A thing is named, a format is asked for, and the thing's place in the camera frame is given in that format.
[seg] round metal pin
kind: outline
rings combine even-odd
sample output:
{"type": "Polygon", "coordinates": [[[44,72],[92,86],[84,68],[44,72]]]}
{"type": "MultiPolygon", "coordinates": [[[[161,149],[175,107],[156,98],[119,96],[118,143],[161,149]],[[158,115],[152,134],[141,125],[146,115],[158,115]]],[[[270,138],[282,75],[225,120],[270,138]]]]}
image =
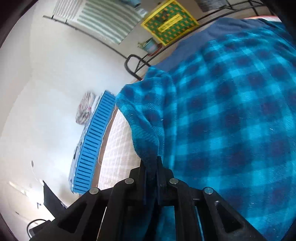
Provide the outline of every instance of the round metal pin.
{"type": "Polygon", "coordinates": [[[177,178],[171,178],[170,179],[171,184],[177,184],[178,182],[179,182],[179,180],[177,178]]]}
{"type": "Polygon", "coordinates": [[[204,191],[206,194],[212,194],[214,192],[213,188],[205,188],[204,191]]]}
{"type": "Polygon", "coordinates": [[[126,184],[132,184],[134,181],[133,181],[132,178],[127,178],[127,179],[124,180],[124,182],[125,182],[126,184]]]}
{"type": "Polygon", "coordinates": [[[90,194],[97,194],[99,192],[99,189],[98,188],[91,188],[90,190],[89,190],[89,193],[90,194]]]}

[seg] blue plastic basket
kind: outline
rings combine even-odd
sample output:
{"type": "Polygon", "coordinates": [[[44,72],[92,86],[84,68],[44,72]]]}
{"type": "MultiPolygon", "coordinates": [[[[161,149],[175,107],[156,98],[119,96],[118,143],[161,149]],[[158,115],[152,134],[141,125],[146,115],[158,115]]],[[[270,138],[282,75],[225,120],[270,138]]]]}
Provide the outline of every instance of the blue plastic basket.
{"type": "Polygon", "coordinates": [[[89,122],[79,156],[73,158],[75,162],[74,172],[70,173],[72,178],[69,177],[72,192],[84,194],[91,188],[103,136],[114,106],[115,96],[105,91],[89,122]]]}

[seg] yellow framed board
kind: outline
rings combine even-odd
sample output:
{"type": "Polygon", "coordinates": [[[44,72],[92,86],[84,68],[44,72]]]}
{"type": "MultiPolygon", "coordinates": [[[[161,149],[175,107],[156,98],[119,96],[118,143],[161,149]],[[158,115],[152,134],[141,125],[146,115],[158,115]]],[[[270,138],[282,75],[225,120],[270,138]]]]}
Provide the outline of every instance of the yellow framed board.
{"type": "Polygon", "coordinates": [[[198,22],[176,0],[158,5],[141,24],[162,44],[168,45],[198,26],[198,22]]]}

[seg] power cord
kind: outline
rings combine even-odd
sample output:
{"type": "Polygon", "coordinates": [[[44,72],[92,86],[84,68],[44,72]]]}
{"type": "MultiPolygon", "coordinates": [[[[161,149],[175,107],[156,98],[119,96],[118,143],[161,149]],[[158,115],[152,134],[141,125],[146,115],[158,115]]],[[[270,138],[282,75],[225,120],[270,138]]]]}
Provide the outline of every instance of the power cord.
{"type": "Polygon", "coordinates": [[[41,218],[38,218],[38,219],[35,219],[35,220],[29,222],[29,224],[27,225],[27,234],[28,234],[29,238],[32,238],[31,235],[30,235],[30,233],[29,233],[29,226],[30,226],[32,223],[36,222],[36,221],[44,221],[44,222],[46,222],[46,220],[41,219],[41,218]]]}

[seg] light blue plant pot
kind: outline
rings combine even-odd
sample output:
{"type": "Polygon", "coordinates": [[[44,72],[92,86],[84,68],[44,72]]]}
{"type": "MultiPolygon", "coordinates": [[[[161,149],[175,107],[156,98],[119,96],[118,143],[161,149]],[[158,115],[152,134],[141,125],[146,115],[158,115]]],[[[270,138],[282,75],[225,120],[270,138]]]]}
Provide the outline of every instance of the light blue plant pot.
{"type": "Polygon", "coordinates": [[[145,50],[148,54],[153,54],[157,49],[157,42],[150,38],[145,42],[145,45],[142,47],[143,50],[145,50]]]}

